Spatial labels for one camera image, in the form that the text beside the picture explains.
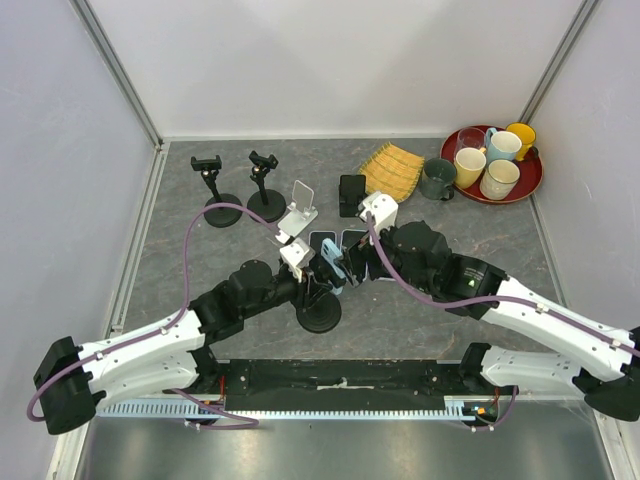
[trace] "phone holder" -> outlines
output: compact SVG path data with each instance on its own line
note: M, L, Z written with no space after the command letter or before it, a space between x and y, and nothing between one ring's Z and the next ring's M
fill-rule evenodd
M205 203L205 207L213 205L214 203L233 203L235 205L242 205L242 202L240 202L238 197L235 195L230 193L221 194L218 192L216 178L222 168L220 155L216 155L216 158L208 160L197 160L196 157L191 157L191 168L194 172L200 172L202 180L204 180L204 183L209 187L209 190L211 190L211 194L213 195L213 197ZM242 212L233 208L215 208L206 212L204 214L204 219L212 227L225 228L236 223L241 216Z
M287 210L287 202L280 192L264 187L264 177L271 170L275 170L278 166L278 159L274 155L261 157L254 150L249 154L249 160L253 163L249 178L258 185L258 191L249 198L247 208L266 222L275 222L284 215Z
M313 194L313 190L300 180L294 182L292 201L287 207L290 212L278 222L278 228L289 237L297 237L318 216L318 210L313 206Z

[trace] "white mug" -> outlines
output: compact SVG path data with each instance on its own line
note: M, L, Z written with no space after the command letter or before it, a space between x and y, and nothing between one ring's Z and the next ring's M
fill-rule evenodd
M498 159L489 164L480 181L480 191L489 200L504 199L520 179L520 169L509 160Z

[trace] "red tray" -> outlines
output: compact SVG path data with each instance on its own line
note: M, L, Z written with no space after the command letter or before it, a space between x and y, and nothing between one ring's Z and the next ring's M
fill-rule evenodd
M483 132L486 132L490 125L472 125L473 128L479 128ZM504 130L504 128L496 127L498 130ZM440 156L446 160L449 160L453 163L453 152L456 149L456 142L458 139L458 130L457 132L453 132L449 135L442 145L442 149L440 150ZM516 186L513 187L513 190L507 195L503 200L489 200L487 197L482 195L480 192L480 180L482 179L482 175L478 177L476 183L471 185L469 188L465 188L464 190L456 187L462 195L476 202L487 203L487 204L506 204L517 202L518 200L522 200L523 198L527 198L536 189L540 186L542 182L542 177L544 176L544 167L542 166L542 161L540 157L535 153L534 149L530 149L527 154L524 156L524 160L521 162L514 162L518 168L520 169L520 180L516 183Z

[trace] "round black base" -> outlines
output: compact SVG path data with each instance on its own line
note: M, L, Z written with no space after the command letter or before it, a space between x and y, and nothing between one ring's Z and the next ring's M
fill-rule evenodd
M273 223L287 211L287 202L280 192L269 189L266 192L269 200L267 205L262 203L260 192L256 192L247 202L247 208L262 217L265 222Z
M242 205L238 197L235 195L231 195L230 193L223 193L220 195L222 201L224 203L235 203L236 205ZM205 204L205 207L209 205L213 205L216 202L216 199L211 197L209 201ZM233 208L214 208L213 210L209 210L204 214L204 219L206 222L212 227L216 228L225 228L230 227L242 216L242 212L240 210L234 210Z
M340 300L326 293L311 308L298 308L296 318L302 328L311 333L327 333L333 330L342 317Z

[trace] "mug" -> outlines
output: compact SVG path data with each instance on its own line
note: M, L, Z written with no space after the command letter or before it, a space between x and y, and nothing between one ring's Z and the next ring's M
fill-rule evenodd
M484 172L480 181L480 191L489 200L504 199L520 179L520 169L509 161L499 158L494 160Z
M526 123L512 123L507 132L515 133L522 142L522 148L516 153L516 160L521 162L536 141L536 131Z
M477 148L467 147L456 153L453 164L456 167L455 183L458 188L464 190L478 179L487 164L487 159Z
M451 200L456 167L444 158L427 160L420 176L420 193L430 200Z
M485 144L487 147L487 165L499 158L513 160L522 148L522 141L515 133L499 132L493 127L487 130L485 134Z

